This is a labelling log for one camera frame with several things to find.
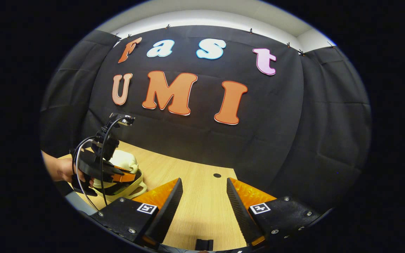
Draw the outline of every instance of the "human hand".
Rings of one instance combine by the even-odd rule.
[[[72,166],[71,158],[58,159],[57,161],[57,174],[61,180],[65,180],[68,183],[71,183],[73,172],[76,171],[76,165]],[[77,170],[77,176],[82,181],[85,182],[84,173],[81,170]],[[93,188],[94,178],[90,179],[90,187]]]

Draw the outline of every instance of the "light blue letter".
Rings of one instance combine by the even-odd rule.
[[[169,56],[172,53],[172,47],[174,45],[174,40],[161,40],[156,42],[147,53],[146,56],[148,57],[165,57]]]
[[[196,51],[198,58],[214,60],[223,55],[222,48],[226,47],[226,42],[224,40],[205,39],[199,42],[199,47],[202,49]]]

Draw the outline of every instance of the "white cable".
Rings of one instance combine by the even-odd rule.
[[[81,153],[81,148],[82,148],[87,142],[91,142],[91,141],[92,141],[92,139],[87,140],[86,142],[82,143],[82,145],[78,147],[78,149],[77,149],[77,155],[76,155],[76,175],[77,175],[77,181],[79,182],[79,186],[81,187],[82,193],[84,194],[85,198],[87,199],[87,201],[88,201],[89,203],[92,203],[92,202],[89,200],[89,197],[87,197],[87,194],[85,194],[84,188],[82,187],[82,184],[81,184],[81,180],[79,180],[79,174],[78,174],[78,172],[77,172],[77,168],[79,168],[79,166],[77,165],[77,163],[79,162],[79,154]],[[99,212],[99,210],[96,208],[96,206],[95,206],[94,204],[93,204],[93,207],[96,209],[96,211]]]

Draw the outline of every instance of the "orange letter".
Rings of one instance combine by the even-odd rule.
[[[120,85],[121,75],[114,76],[114,87],[112,88],[112,100],[117,105],[123,105],[127,99],[127,88],[129,88],[129,81],[132,78],[132,74],[125,74],[124,75],[124,85],[123,85],[123,93],[121,96],[118,95],[118,87]]]
[[[240,99],[243,93],[248,91],[248,88],[241,83],[231,81],[225,81],[221,86],[225,88],[225,97],[223,98],[220,112],[215,114],[214,119],[220,123],[237,125],[239,122],[237,111]]]
[[[142,41],[142,37],[127,43],[126,48],[124,49],[123,55],[121,56],[121,58],[119,59],[118,62],[122,63],[122,62],[126,61],[127,55],[132,53],[132,51],[134,51],[135,45],[140,43],[140,41]]]
[[[188,97],[192,85],[198,77],[190,73],[181,73],[168,86],[165,73],[162,71],[151,71],[148,74],[149,88],[146,94],[146,99],[142,106],[146,109],[155,109],[157,104],[154,102],[154,97],[157,97],[159,108],[164,110],[170,99],[173,97],[173,102],[168,106],[168,110],[175,114],[189,115],[190,108],[188,107]]]

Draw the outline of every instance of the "wooden table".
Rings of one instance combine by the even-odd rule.
[[[135,156],[148,191],[178,177],[182,179],[184,192],[164,245],[194,250],[196,239],[212,239],[214,251],[246,247],[226,194],[227,178],[237,179],[232,168],[180,160],[121,141],[117,149]],[[79,196],[88,203],[83,194]],[[98,209],[105,206],[103,197],[89,199]]]

